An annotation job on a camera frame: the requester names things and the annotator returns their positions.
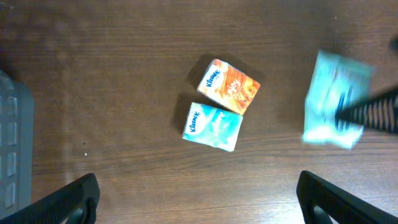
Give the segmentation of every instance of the orange tissue packet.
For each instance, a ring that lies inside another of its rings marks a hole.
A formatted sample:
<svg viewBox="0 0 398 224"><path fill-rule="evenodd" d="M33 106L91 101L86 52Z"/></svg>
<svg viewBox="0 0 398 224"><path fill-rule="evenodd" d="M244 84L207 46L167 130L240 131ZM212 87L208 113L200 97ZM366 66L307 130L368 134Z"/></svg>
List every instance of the orange tissue packet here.
<svg viewBox="0 0 398 224"><path fill-rule="evenodd" d="M197 91L222 106L243 115L260 88L260 83L230 64L214 59Z"/></svg>

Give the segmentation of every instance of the dark wood surface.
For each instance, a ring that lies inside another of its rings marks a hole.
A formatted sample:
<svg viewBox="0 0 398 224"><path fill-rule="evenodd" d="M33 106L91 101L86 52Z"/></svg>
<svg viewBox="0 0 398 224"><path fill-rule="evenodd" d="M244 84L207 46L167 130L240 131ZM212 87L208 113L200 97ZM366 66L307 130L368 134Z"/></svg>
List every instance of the dark wood surface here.
<svg viewBox="0 0 398 224"><path fill-rule="evenodd" d="M94 172L98 223L303 223L310 170L398 215L397 137L300 142L318 49L377 66L372 93L398 83L396 0L0 7L2 69L35 98L33 201ZM231 153L181 138L190 103L214 105L195 87L215 57L262 84Z"/></svg>

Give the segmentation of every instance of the gray plastic crate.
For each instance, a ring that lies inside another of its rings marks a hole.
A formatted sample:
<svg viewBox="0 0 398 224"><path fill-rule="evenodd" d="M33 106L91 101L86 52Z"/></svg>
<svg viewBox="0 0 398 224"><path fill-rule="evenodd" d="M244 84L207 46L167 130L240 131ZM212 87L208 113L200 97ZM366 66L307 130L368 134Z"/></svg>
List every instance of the gray plastic crate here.
<svg viewBox="0 0 398 224"><path fill-rule="evenodd" d="M34 101L0 71L0 219L30 204Z"/></svg>

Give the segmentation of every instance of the teal tissue packet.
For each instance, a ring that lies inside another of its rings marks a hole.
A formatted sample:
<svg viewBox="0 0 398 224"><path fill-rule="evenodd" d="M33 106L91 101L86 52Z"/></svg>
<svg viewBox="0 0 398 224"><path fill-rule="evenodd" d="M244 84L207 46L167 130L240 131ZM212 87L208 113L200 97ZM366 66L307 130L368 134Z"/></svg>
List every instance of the teal tissue packet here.
<svg viewBox="0 0 398 224"><path fill-rule="evenodd" d="M182 138L234 151L243 116L200 103L192 103Z"/></svg>
<svg viewBox="0 0 398 224"><path fill-rule="evenodd" d="M336 113L369 96L374 67L320 50L305 99L303 142L351 149L363 127L336 119Z"/></svg>

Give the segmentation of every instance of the kleenex logo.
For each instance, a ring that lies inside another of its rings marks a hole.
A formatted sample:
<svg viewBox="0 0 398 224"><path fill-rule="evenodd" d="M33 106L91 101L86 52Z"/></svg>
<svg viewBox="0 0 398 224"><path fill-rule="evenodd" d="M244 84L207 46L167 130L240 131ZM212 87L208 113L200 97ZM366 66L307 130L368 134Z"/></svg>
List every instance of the kleenex logo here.
<svg viewBox="0 0 398 224"><path fill-rule="evenodd" d="M213 84L214 79L220 74L219 70L216 70L215 72L213 72L213 74L211 75L211 77L209 79L207 79L206 81L206 86L207 87L211 87L211 85Z"/></svg>
<svg viewBox="0 0 398 224"><path fill-rule="evenodd" d="M200 115L200 113L197 111L195 111L195 113L193 114L192 123L189 126L189 128L191 129L191 132L197 131L197 119L198 119L199 115Z"/></svg>

